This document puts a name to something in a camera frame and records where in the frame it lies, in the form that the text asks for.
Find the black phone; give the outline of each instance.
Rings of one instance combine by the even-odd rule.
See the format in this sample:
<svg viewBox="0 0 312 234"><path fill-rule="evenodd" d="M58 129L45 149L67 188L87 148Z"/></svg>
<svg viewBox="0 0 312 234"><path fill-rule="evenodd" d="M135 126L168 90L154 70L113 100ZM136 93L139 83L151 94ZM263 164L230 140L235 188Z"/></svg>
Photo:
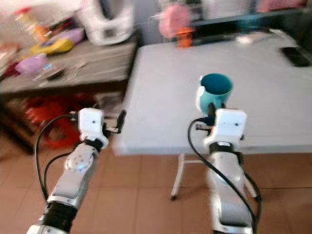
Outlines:
<svg viewBox="0 0 312 234"><path fill-rule="evenodd" d="M295 67L309 67L312 65L297 47L284 47L280 48L280 50Z"/></svg>

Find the tiled floor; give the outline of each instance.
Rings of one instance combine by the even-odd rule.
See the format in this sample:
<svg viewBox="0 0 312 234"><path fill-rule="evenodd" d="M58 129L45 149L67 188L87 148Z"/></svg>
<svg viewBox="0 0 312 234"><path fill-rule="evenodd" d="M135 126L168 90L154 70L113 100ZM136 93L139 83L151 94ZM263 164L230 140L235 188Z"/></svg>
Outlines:
<svg viewBox="0 0 312 234"><path fill-rule="evenodd" d="M41 165L62 152L44 150ZM63 163L51 167L49 190ZM0 136L0 234L24 234L42 214L45 204L33 166L30 156ZM120 157L104 150L71 233L212 233L205 167L187 165L179 199L172 202L176 168L176 156ZM312 233L312 155L247 156L245 168L264 196L258 233Z"/></svg>

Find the purple bowl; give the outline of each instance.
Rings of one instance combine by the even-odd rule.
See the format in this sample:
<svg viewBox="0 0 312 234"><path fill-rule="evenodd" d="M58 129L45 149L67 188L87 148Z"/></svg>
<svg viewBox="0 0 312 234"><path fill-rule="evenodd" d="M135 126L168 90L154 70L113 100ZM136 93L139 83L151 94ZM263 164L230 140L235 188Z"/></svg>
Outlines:
<svg viewBox="0 0 312 234"><path fill-rule="evenodd" d="M38 72L48 63L48 59L45 54L31 56L24 59L15 69L22 74L31 74Z"/></svg>
<svg viewBox="0 0 312 234"><path fill-rule="evenodd" d="M84 39L84 29L75 28L72 30L61 32L60 34L52 37L49 41L55 41L56 39L70 39L73 44L78 44Z"/></svg>

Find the teal mug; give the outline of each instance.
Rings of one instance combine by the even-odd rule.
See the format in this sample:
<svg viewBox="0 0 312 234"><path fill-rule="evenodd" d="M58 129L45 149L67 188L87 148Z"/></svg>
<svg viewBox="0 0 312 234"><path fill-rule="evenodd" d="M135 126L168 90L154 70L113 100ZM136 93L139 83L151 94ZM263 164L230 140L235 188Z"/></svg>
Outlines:
<svg viewBox="0 0 312 234"><path fill-rule="evenodd" d="M225 105L233 88L231 80L222 74L213 73L200 77L196 106L203 114L208 114L208 105L213 103L216 109Z"/></svg>

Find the shelf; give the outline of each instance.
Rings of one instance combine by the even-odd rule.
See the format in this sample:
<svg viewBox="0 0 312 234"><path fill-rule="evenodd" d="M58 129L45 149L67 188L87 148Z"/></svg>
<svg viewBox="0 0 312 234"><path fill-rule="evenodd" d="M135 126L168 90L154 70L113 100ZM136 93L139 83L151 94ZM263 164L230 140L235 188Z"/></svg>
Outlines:
<svg viewBox="0 0 312 234"><path fill-rule="evenodd" d="M266 13L255 13L252 15L241 15L241 16L231 16L231 17L224 17L224 18L217 18L217 19L208 19L208 20L201 20L201 21L194 21L191 23L191 27L203 26L213 23L224 23L224 22L231 22L237 20L248 20L252 19L253 17L265 18L265 17L274 17L274 16L285 16L285 15L293 15L299 13L310 12L311 9L304 7L298 9L287 9L287 10L279 10L279 11L271 11Z"/></svg>

